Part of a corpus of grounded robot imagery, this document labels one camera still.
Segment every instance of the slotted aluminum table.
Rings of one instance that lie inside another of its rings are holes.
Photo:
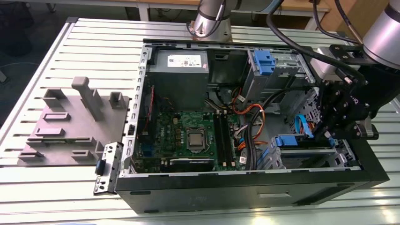
[[[284,30],[302,45],[343,44],[316,31]],[[235,42],[282,44],[267,28],[232,27]],[[44,102],[47,88],[75,94],[75,76],[87,76],[102,92],[134,98],[144,38],[191,40],[182,23],[79,19],[66,23],[43,63],[0,130],[0,165],[16,165]],[[115,224],[394,224],[400,223],[399,102],[384,106],[375,119],[380,139],[372,149],[391,181],[306,207],[219,210],[138,215],[114,196],[94,196],[95,167],[0,168],[0,223],[94,221]]]

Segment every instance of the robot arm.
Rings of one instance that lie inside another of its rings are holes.
[[[188,30],[195,39],[204,41],[231,40],[231,11],[268,10],[278,0],[202,0],[198,17]]]

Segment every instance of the black hose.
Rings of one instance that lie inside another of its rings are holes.
[[[348,41],[348,42],[352,42],[355,44],[359,44],[359,42],[351,38],[347,38],[347,37],[342,37],[336,34],[331,34],[330,32],[327,32],[320,24],[320,18],[319,18],[319,12],[318,12],[318,1],[315,0],[314,3],[312,3],[312,13],[314,13],[314,18],[315,18],[315,22],[318,24],[318,27],[322,31],[322,33],[332,38],[336,38],[339,40],[343,40],[343,41]]]
[[[340,13],[340,16],[342,16],[342,18],[343,18],[343,20],[344,20],[347,26],[351,26],[351,25],[352,25],[352,24],[351,24],[351,20],[350,20],[348,16],[347,16],[346,13],[344,13],[344,10],[343,10],[343,8],[342,8],[342,4],[340,4],[340,1],[339,1],[339,0],[335,0],[335,4],[336,4],[338,11],[339,11],[339,13]]]
[[[355,70],[350,65],[347,65],[344,62],[340,62],[339,60],[331,58],[330,56],[326,56],[323,54],[319,54],[318,52],[308,50],[303,48],[296,42],[294,42],[283,33],[282,31],[276,28],[274,21],[272,21],[272,15],[276,12],[278,8],[280,7],[283,3],[283,0],[280,0],[279,4],[275,5],[272,11],[268,13],[267,16],[267,24],[270,26],[270,29],[275,33],[275,35],[283,40],[284,43],[287,43],[295,50],[298,50],[300,53],[308,55],[310,57],[334,65],[336,68],[342,69],[343,71],[348,72],[351,74],[356,81],[358,86],[364,86],[366,85],[366,78],[364,75]]]

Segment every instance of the table leg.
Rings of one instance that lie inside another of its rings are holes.
[[[323,20],[324,15],[326,15],[324,12],[319,12],[319,19],[320,19],[320,21]],[[310,19],[308,24],[307,24],[307,26],[306,26],[304,29],[306,30],[316,30],[318,29],[318,23],[315,22],[315,18],[314,17]]]
[[[150,19],[150,5],[147,3],[138,3],[139,15],[142,21],[151,21]]]
[[[46,3],[46,6],[48,7],[51,13],[56,12],[56,4]]]

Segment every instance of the open computer tower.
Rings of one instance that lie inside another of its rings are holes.
[[[388,180],[368,142],[315,142],[319,88],[291,91],[258,118],[256,162],[243,148],[250,114],[276,91],[322,82],[282,45],[144,40],[123,142],[106,145],[95,194],[140,212],[320,204]]]

